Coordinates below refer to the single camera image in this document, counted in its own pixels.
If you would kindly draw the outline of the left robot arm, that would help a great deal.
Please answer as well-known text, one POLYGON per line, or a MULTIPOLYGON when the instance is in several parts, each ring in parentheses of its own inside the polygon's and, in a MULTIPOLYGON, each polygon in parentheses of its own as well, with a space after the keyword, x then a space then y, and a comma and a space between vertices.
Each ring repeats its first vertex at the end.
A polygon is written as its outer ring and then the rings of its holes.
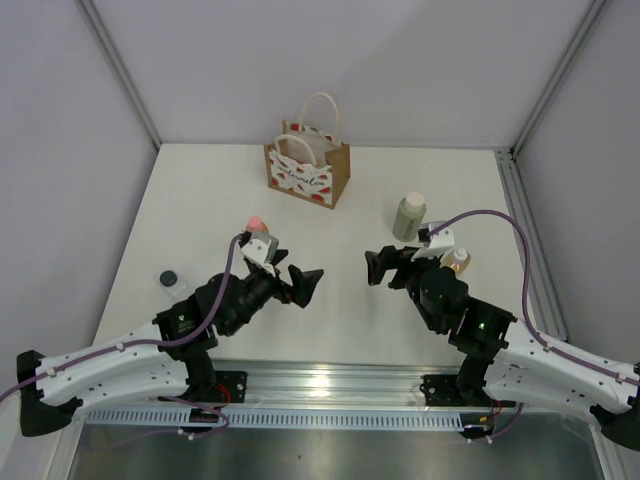
POLYGON ((323 277, 321 269, 288 266, 279 271, 253 263, 239 278, 225 269, 143 326, 76 352, 45 356, 35 350, 16 358, 19 427, 39 437, 110 403, 164 397, 203 401, 218 384, 209 358, 221 336, 231 337, 266 303, 306 307, 323 277))

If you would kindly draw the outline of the small jar dark lid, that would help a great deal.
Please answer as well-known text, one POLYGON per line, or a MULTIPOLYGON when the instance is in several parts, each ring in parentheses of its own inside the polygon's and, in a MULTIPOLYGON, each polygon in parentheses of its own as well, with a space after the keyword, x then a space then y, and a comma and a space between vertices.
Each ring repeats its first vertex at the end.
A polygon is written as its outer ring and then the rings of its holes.
POLYGON ((163 290, 176 301, 184 300, 189 296, 188 286, 174 270, 163 270, 158 281, 163 290))

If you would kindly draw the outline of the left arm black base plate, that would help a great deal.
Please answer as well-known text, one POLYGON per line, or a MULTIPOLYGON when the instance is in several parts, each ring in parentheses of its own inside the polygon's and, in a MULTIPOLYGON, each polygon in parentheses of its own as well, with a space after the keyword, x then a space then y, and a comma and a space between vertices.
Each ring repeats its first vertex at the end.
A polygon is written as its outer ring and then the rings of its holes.
POLYGON ((197 403, 243 404, 247 380, 246 371, 217 371, 215 384, 200 389, 190 387, 179 398, 197 403))

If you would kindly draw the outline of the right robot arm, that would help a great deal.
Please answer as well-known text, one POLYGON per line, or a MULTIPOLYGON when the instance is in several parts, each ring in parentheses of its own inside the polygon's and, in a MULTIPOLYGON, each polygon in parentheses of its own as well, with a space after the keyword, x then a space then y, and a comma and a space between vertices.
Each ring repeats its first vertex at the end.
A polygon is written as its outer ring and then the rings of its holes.
POLYGON ((491 400, 528 404, 599 427, 605 438, 639 448, 639 368, 600 357, 529 327, 507 310, 474 298, 468 285, 437 259, 386 246, 365 254, 374 286, 404 290, 435 334, 465 358, 455 380, 468 405, 491 400))

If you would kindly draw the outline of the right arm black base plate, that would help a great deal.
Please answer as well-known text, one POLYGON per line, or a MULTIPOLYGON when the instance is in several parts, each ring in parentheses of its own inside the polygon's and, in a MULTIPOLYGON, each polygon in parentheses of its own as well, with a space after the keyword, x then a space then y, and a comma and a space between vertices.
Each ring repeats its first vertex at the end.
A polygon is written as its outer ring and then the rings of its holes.
POLYGON ((457 375, 424 375, 419 390, 427 406, 488 408, 497 400, 485 392, 485 384, 483 373, 460 371, 457 375))

